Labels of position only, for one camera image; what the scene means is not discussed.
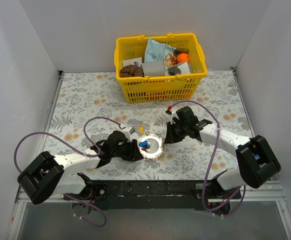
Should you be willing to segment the black-capped key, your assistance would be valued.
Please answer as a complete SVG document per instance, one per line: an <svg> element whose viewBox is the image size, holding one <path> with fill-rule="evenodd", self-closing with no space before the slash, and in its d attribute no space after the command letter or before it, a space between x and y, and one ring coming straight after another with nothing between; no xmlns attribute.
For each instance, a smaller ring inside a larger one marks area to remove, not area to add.
<svg viewBox="0 0 291 240"><path fill-rule="evenodd" d="M141 147L141 149L146 153L151 152L150 148L151 148L151 146L148 144Z"/></svg>

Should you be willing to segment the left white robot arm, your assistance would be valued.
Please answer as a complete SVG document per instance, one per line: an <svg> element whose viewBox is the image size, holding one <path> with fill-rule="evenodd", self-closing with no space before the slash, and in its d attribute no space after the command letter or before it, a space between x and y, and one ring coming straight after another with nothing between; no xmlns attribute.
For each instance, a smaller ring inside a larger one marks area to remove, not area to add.
<svg viewBox="0 0 291 240"><path fill-rule="evenodd" d="M113 158L128 162L143 159L138 141L132 139L128 131L115 130L107 139L98 141L85 151L76 150L67 155L43 151L20 172L17 182L34 205L58 194L93 200L99 191L84 171L101 168Z"/></svg>

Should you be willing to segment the yellow-capped key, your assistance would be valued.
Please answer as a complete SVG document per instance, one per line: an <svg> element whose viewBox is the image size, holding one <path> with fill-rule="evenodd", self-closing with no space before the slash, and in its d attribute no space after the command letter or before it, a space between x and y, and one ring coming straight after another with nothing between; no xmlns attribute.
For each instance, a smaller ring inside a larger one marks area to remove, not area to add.
<svg viewBox="0 0 291 240"><path fill-rule="evenodd" d="M144 127L141 125L141 126L139 127L139 133L142 134L143 132L144 132Z"/></svg>

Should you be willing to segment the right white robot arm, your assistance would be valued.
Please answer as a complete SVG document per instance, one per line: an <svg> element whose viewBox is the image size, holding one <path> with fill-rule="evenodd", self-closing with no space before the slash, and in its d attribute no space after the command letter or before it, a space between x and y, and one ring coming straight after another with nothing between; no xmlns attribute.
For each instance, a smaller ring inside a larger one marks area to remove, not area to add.
<svg viewBox="0 0 291 240"><path fill-rule="evenodd" d="M257 189L281 171L279 161L263 136L247 137L222 130L210 120L199 120L189 106L176 111L171 109L168 107L166 111L170 120L166 124L165 144L179 143L190 137L236 157L238 167L216 175L208 185L216 198L223 199L230 189L241 186Z"/></svg>

